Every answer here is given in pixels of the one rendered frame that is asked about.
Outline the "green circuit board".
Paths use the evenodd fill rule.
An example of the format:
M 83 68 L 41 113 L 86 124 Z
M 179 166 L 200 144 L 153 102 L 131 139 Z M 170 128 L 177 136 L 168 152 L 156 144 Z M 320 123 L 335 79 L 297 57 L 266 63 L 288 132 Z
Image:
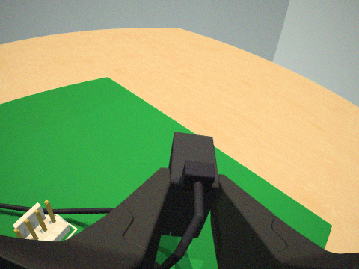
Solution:
M 77 235 L 159 168 L 168 167 L 174 132 L 192 134 L 109 77 L 45 90 L 0 104 L 0 234 L 45 241 Z M 325 249 L 332 225 L 216 149 L 216 168 L 292 229 Z M 43 208 L 49 214 L 45 214 Z M 218 269 L 210 212 L 198 238 L 171 269 Z

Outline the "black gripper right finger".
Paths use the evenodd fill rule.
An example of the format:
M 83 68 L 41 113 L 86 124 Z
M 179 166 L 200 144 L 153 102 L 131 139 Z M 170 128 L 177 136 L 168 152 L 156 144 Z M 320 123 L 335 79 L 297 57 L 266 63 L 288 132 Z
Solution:
M 325 250 L 224 174 L 218 180 L 209 210 L 218 269 L 359 269 L 359 253 Z

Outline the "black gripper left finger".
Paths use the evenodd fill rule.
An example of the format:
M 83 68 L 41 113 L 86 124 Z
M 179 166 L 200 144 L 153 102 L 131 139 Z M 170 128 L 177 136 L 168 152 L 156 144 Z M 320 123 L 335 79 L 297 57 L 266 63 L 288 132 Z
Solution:
M 153 269 L 171 170 L 161 167 L 119 206 L 63 241 L 0 234 L 0 269 Z

